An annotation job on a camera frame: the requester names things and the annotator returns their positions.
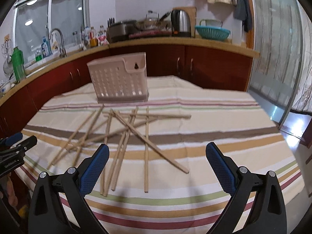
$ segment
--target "basket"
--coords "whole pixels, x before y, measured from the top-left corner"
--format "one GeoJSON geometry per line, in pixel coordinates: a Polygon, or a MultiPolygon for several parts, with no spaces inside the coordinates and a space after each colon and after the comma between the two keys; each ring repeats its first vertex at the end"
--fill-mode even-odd
{"type": "Polygon", "coordinates": [[[215,26],[195,26],[195,29],[202,38],[209,40],[224,41],[231,33],[227,29],[215,26]]]}
{"type": "Polygon", "coordinates": [[[98,103],[148,100],[145,53],[110,56],[87,65],[98,103]]]}

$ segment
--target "striped tablecloth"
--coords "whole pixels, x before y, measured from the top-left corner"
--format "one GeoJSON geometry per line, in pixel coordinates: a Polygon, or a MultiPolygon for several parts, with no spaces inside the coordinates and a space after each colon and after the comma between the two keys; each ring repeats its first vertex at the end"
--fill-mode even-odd
{"type": "MultiPolygon", "coordinates": [[[[149,192],[144,193],[144,144],[131,135],[115,191],[107,197],[99,193],[99,181],[85,197],[96,217],[109,233],[206,233],[217,220],[230,196],[223,192],[206,157],[205,146],[214,141],[220,150],[232,157],[238,166],[265,174],[274,170],[283,191],[285,204],[304,187],[295,158],[274,123],[258,103],[245,92],[203,90],[176,77],[149,78],[149,101],[136,104],[110,104],[130,112],[191,114],[191,119],[156,121],[149,126],[149,138],[168,155],[190,169],[185,174],[149,150],[149,192]]],[[[54,97],[48,101],[22,131],[35,135],[38,144],[27,151],[25,165],[18,175],[34,189],[38,174],[47,171],[48,162],[83,120],[98,110],[92,84],[54,97]]],[[[97,124],[107,117],[101,115],[97,124]]],[[[83,136],[88,125],[76,136],[83,136]]],[[[123,127],[113,119],[111,131],[123,127]]],[[[145,134],[145,127],[139,131],[145,134]]],[[[95,134],[103,134],[105,126],[95,134]]],[[[110,167],[120,135],[109,139],[110,167]]],[[[91,156],[100,143],[84,148],[80,161],[91,156]]],[[[58,174],[71,166],[75,153],[67,155],[48,173],[58,174]]],[[[76,222],[61,194],[68,218],[76,222]]],[[[241,228],[250,211],[251,194],[241,228]]]]}

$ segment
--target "floor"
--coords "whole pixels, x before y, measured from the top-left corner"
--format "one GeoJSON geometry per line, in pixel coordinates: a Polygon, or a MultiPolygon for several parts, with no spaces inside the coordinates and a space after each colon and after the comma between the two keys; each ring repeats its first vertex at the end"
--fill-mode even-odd
{"type": "MultiPolygon", "coordinates": [[[[281,120],[284,113],[282,108],[263,99],[251,90],[248,92],[261,105],[271,120],[275,122],[281,120]]],[[[287,221],[289,223],[287,226],[287,233],[291,233],[291,231],[298,225],[299,221],[312,203],[312,196],[310,198],[308,196],[312,193],[312,161],[308,164],[305,163],[312,154],[312,148],[308,149],[299,143],[310,120],[311,116],[309,115],[290,112],[281,128],[281,133],[293,152],[305,181],[305,188],[286,205],[287,221]]]]}

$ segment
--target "dark cloth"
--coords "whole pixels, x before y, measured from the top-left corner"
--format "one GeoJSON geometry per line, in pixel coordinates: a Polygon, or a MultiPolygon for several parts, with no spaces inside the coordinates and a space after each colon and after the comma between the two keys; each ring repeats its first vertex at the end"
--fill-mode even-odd
{"type": "Polygon", "coordinates": [[[252,13],[248,0],[237,0],[236,9],[234,11],[234,18],[242,20],[244,25],[244,31],[249,32],[252,27],[252,13]]]}

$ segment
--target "stainless steel kettle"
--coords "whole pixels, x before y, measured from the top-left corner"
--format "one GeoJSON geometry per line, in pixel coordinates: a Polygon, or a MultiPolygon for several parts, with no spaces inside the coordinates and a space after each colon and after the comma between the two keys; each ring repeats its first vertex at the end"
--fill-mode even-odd
{"type": "Polygon", "coordinates": [[[171,30],[173,37],[191,37],[191,20],[186,11],[171,12],[171,30]]]}

